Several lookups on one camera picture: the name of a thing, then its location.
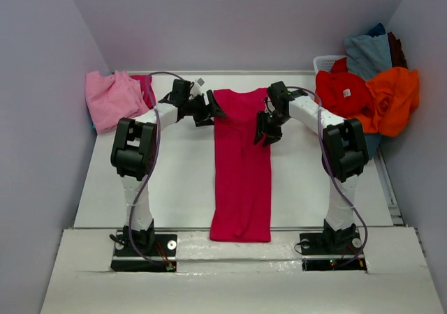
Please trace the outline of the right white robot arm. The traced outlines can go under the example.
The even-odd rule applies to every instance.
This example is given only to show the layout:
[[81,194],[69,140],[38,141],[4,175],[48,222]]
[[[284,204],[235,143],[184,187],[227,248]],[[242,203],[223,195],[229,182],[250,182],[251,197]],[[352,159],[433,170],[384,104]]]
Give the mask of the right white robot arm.
[[275,82],[267,89],[265,109],[256,115],[254,142],[267,147],[280,141],[290,119],[318,135],[322,164],[330,180],[328,212],[321,232],[300,235],[303,255],[361,254],[367,237],[356,226],[362,216],[354,205],[359,176],[369,161],[365,134],[358,119],[345,119],[323,108],[320,97],[301,87]]

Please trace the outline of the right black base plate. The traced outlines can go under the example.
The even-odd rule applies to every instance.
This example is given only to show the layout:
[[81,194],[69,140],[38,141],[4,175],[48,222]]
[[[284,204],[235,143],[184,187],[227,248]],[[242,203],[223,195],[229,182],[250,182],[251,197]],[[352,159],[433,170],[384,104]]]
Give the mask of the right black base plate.
[[358,253],[361,246],[358,233],[329,246],[323,243],[322,232],[305,232],[300,234],[294,250],[301,255],[303,271],[367,271],[365,256]]

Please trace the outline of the pink folded t shirt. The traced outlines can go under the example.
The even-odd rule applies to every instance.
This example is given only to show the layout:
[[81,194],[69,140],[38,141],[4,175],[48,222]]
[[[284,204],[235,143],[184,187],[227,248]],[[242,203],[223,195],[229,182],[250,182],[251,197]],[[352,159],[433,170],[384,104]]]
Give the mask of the pink folded t shirt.
[[98,134],[116,129],[118,121],[149,111],[140,85],[126,71],[103,76],[98,71],[86,74],[85,100]]

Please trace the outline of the royal blue t shirt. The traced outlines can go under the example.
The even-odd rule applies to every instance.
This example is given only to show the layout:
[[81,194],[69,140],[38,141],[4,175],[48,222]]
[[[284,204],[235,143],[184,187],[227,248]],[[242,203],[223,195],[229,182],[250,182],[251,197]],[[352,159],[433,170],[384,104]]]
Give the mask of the royal blue t shirt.
[[383,24],[381,22],[379,22],[378,24],[374,25],[368,32],[367,35],[370,37],[377,37],[377,36],[382,36],[382,35],[386,35],[386,29],[383,26]]

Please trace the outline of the light blue t shirt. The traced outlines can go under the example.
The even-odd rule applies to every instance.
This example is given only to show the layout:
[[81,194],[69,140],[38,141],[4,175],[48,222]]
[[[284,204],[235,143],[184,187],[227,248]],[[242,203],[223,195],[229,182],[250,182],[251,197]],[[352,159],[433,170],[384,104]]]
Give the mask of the light blue t shirt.
[[393,67],[387,34],[346,38],[344,46],[348,72],[365,81]]

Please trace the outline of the white plastic basket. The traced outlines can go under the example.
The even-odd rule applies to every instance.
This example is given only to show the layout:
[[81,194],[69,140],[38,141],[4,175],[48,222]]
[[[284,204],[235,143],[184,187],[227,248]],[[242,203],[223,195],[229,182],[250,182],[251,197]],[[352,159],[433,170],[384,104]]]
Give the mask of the white plastic basket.
[[346,58],[346,55],[323,55],[317,56],[313,59],[314,72],[317,74],[320,71],[330,72],[336,61]]

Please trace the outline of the crimson t shirt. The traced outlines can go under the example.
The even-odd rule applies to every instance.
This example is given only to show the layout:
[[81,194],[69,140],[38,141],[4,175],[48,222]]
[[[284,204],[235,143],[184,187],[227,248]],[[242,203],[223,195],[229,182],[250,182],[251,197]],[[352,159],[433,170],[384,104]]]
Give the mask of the crimson t shirt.
[[256,115],[267,92],[219,89],[214,96],[225,112],[214,121],[215,210],[212,241],[269,242],[272,167],[269,147],[254,142]]

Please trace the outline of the orange t shirt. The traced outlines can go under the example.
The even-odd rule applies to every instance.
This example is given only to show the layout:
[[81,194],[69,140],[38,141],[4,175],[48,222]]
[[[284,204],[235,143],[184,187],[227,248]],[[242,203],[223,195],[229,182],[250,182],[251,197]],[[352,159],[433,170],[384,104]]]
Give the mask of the orange t shirt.
[[366,81],[372,100],[365,112],[350,115],[362,124],[364,133],[398,136],[420,103],[418,70],[394,67]]

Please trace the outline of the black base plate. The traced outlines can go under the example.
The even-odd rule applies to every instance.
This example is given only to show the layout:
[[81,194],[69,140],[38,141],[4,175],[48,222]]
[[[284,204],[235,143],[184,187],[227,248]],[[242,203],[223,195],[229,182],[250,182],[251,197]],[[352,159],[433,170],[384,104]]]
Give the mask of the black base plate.
[[140,250],[147,258],[137,252],[130,243],[125,242],[123,232],[118,230],[110,235],[114,249],[110,268],[115,272],[175,273],[177,271],[177,234],[156,233],[150,251]]
[[300,234],[294,250],[301,255],[303,271],[367,271],[365,256],[358,253],[361,246],[358,233],[329,246],[323,243],[322,232],[305,232]]

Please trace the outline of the dark maroon t shirt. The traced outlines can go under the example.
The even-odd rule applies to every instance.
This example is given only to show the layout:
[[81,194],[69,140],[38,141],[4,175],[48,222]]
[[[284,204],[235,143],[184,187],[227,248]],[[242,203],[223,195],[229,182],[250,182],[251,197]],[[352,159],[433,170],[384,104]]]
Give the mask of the dark maroon t shirt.
[[406,58],[402,49],[401,40],[392,33],[388,33],[388,43],[390,48],[390,57],[393,67],[408,68]]

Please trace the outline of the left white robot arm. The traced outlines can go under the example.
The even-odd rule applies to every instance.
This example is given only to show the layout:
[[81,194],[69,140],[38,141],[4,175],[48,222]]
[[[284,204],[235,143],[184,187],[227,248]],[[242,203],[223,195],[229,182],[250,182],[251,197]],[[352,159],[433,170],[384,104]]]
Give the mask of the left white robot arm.
[[110,162],[122,181],[126,221],[123,239],[113,240],[141,257],[147,256],[155,244],[147,185],[158,159],[161,131],[184,117],[192,117],[200,127],[226,116],[213,91],[202,90],[204,84],[201,78],[193,82],[176,78],[171,91],[161,100],[149,96],[152,109],[147,113],[118,121]]

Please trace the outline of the red t shirt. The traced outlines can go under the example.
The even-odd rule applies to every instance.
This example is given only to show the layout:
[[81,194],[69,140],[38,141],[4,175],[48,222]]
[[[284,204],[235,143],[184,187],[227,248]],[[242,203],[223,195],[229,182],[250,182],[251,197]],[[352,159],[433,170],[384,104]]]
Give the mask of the red t shirt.
[[330,72],[317,72],[316,94],[325,109],[344,118],[371,117],[374,113],[374,101],[366,81],[348,72],[346,57],[336,60]]

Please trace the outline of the magenta folded t shirt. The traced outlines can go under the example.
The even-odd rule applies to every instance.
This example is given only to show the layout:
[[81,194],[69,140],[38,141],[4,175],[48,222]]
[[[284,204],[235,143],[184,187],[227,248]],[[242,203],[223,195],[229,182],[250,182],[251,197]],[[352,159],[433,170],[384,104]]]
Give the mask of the magenta folded t shirt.
[[154,91],[152,88],[152,76],[148,75],[132,75],[131,78],[136,80],[142,92],[142,99],[149,110],[154,107],[153,100],[155,99]]

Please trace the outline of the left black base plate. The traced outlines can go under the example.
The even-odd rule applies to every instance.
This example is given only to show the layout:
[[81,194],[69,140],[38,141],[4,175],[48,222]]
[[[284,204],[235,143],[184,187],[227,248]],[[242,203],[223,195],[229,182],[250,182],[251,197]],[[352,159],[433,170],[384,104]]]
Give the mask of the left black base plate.
[[123,232],[118,230],[110,235],[114,249],[110,268],[115,272],[175,273],[177,271],[177,234],[156,233],[150,251],[140,250],[147,258],[137,252],[130,243],[125,242]]

